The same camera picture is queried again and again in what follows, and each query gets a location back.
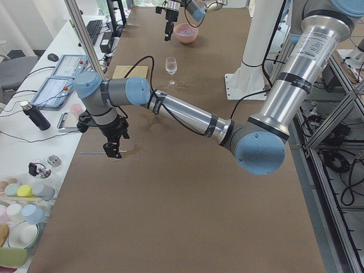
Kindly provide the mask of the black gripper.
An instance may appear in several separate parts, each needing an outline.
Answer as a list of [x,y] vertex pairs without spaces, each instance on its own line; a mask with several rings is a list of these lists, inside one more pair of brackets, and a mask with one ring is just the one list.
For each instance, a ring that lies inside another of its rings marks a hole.
[[173,34],[174,24],[175,24],[175,22],[177,22],[178,16],[179,16],[178,11],[169,10],[169,9],[166,10],[166,20],[167,20],[167,22],[166,22],[166,27],[165,27],[165,32],[164,32],[164,34],[165,34],[164,40],[166,42],[171,40],[171,36]]
[[115,159],[122,158],[119,151],[119,141],[121,137],[130,139],[128,127],[129,124],[126,118],[120,115],[118,115],[110,124],[100,126],[102,134],[107,137],[107,143],[103,145],[107,157]]

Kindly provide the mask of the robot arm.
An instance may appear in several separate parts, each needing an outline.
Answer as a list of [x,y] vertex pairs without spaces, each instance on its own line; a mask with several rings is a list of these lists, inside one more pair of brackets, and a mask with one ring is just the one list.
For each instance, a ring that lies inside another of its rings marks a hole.
[[289,124],[335,46],[350,36],[356,21],[363,16],[363,2],[308,1],[298,12],[302,34],[260,112],[250,116],[246,124],[222,119],[161,90],[153,90],[143,77],[103,80],[98,73],[87,71],[73,82],[86,107],[79,117],[79,130],[98,127],[107,137],[107,156],[119,158],[119,140],[128,136],[128,124],[116,108],[141,105],[154,113],[164,109],[196,134],[214,138],[246,171],[255,175],[275,172],[284,161]]
[[181,7],[187,11],[197,22],[202,22],[206,13],[217,11],[227,5],[227,1],[163,1],[161,6],[155,8],[157,14],[166,12],[166,27],[164,30],[164,40],[170,41],[173,34],[175,22],[178,20]]

